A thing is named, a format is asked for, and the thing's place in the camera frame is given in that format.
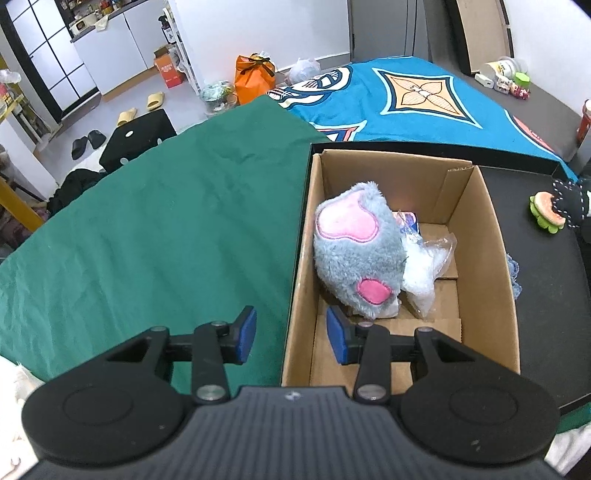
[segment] pink paw pad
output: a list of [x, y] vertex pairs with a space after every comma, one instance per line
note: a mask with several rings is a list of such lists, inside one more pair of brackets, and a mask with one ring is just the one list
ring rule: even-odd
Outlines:
[[319, 234], [329, 240], [349, 238], [360, 244], [373, 240], [379, 231], [378, 221], [359, 203], [362, 195], [358, 190], [326, 206], [316, 219]]
[[392, 289], [379, 280], [364, 278], [357, 283], [357, 293], [368, 303], [380, 305], [392, 294]]

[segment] gray plush toy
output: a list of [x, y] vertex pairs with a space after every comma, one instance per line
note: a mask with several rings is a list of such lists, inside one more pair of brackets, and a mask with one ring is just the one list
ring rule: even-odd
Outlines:
[[345, 305], [371, 320], [397, 313], [406, 253], [374, 182], [318, 206], [314, 260], [319, 278]]

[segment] black stool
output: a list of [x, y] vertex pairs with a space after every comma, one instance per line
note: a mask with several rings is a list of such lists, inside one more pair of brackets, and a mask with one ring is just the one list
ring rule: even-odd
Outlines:
[[99, 163], [107, 173], [113, 173], [145, 151], [176, 135], [177, 133], [163, 109], [146, 113], [117, 127], [109, 139]]

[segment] green tablecloth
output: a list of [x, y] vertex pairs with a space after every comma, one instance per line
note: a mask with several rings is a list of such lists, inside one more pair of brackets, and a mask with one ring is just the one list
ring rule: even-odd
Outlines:
[[[277, 385], [311, 142], [270, 98], [166, 140], [51, 218], [0, 265], [0, 355], [48, 380], [153, 325], [258, 311], [230, 385]], [[173, 385], [186, 391], [187, 368]]]

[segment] white cloth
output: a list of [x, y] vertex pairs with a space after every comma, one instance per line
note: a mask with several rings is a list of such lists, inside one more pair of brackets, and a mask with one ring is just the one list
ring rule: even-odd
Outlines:
[[94, 150], [88, 157], [82, 160], [80, 163], [77, 163], [68, 173], [73, 172], [74, 170], [78, 170], [80, 168], [85, 168], [86, 170], [92, 171], [104, 171], [102, 165], [99, 163], [105, 148], [107, 148], [107, 143], [105, 142], [101, 145], [97, 150]]
[[109, 15], [105, 15], [101, 18], [97, 23], [95, 23], [95, 28], [97, 32], [102, 32], [107, 28], [107, 24], [109, 22]]
[[43, 382], [0, 356], [0, 479], [15, 480], [37, 463], [22, 429], [22, 406]]
[[591, 447], [591, 423], [581, 428], [559, 433], [546, 454], [549, 463], [561, 475], [570, 472]]

